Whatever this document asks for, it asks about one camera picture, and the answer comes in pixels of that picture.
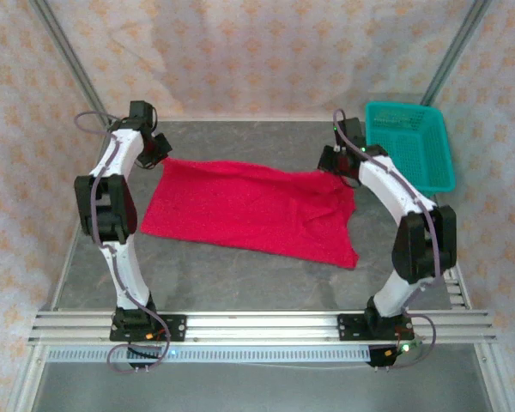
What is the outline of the red t-shirt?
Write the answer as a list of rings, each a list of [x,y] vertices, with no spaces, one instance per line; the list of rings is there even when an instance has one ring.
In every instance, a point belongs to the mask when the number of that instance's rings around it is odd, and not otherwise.
[[[327,172],[167,159],[140,230],[352,270],[354,210],[353,190]]]

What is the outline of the teal plastic basket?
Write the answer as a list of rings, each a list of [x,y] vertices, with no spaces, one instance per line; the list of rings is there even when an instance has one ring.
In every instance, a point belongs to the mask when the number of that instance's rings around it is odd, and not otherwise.
[[[424,196],[453,191],[456,179],[441,111],[388,101],[365,107],[366,140],[379,145]]]

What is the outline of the aluminium frame post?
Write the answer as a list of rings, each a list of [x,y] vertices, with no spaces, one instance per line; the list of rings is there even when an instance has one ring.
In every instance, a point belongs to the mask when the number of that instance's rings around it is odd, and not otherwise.
[[[97,112],[105,112],[106,109],[97,94],[93,83],[84,69],[75,49],[70,43],[60,22],[52,11],[47,0],[28,0],[35,14],[42,22],[45,30],[51,37],[52,42],[56,46],[59,54],[70,69],[75,79],[75,83],[81,89],[90,108]]]
[[[492,1],[493,0],[473,0],[462,24],[448,46],[439,67],[435,71],[432,80],[429,82],[426,92],[421,98],[421,106],[433,105],[465,47],[482,22]]]

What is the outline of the thin aluminium table edge rail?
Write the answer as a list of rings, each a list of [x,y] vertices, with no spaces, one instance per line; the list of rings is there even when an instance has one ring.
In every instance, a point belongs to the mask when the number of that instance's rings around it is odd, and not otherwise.
[[[103,124],[100,127],[101,131],[106,130],[108,128],[109,121],[104,120],[101,123]],[[94,155],[94,158],[93,158],[94,164],[91,167],[92,169],[100,162],[100,158],[101,158],[102,154],[105,152],[106,147],[108,145],[108,140],[107,140],[108,138],[106,136],[101,137],[100,139],[101,139],[100,140],[100,149],[99,149],[98,154]],[[72,263],[72,258],[74,257],[77,241],[78,241],[78,238],[79,238],[79,235],[81,232],[81,223],[80,223],[77,208],[76,208],[75,214],[74,214],[74,224],[72,225],[72,229],[73,230],[72,230],[72,234],[70,237],[69,247],[66,252],[63,268],[61,270],[59,278],[57,279],[55,288],[53,289],[53,293],[51,293],[49,296],[50,299],[49,299],[47,308],[51,309],[53,312],[57,311],[59,308],[59,301],[60,301],[62,293],[64,291],[64,285],[68,278],[70,266]]]

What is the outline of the grooved aluminium side rail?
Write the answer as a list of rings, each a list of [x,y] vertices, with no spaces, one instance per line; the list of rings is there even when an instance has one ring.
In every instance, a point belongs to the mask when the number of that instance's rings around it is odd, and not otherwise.
[[[461,270],[456,264],[443,278],[428,287],[420,297],[420,308],[428,310],[468,310],[470,300],[465,291]]]

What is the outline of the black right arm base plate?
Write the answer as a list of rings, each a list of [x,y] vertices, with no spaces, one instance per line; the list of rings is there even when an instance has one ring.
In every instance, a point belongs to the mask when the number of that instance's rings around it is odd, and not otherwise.
[[[398,315],[383,318],[371,312],[341,313],[337,316],[341,341],[413,340],[415,333],[410,318]]]

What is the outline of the wide aluminium base rail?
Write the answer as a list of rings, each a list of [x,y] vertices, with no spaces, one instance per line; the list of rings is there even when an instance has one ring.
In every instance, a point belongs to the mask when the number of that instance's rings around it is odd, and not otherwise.
[[[338,345],[396,341],[341,341],[339,312],[187,312],[184,345]],[[412,311],[415,338],[437,344],[497,342],[499,332],[488,312]],[[41,344],[106,344],[112,327],[108,312],[39,312],[29,341]]]

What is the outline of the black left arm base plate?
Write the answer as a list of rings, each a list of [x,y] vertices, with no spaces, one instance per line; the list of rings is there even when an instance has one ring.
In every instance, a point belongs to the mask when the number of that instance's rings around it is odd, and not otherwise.
[[[112,319],[109,339],[112,342],[183,342],[185,340],[185,315],[161,314],[161,322],[147,313]]]

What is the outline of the aluminium frame leg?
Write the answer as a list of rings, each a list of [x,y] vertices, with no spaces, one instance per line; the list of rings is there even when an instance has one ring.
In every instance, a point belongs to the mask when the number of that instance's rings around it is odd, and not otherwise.
[[[6,412],[32,412],[48,355],[48,347],[36,344],[29,347],[27,358],[17,374]]]
[[[515,390],[498,343],[474,345],[488,401],[493,412],[515,412]]]

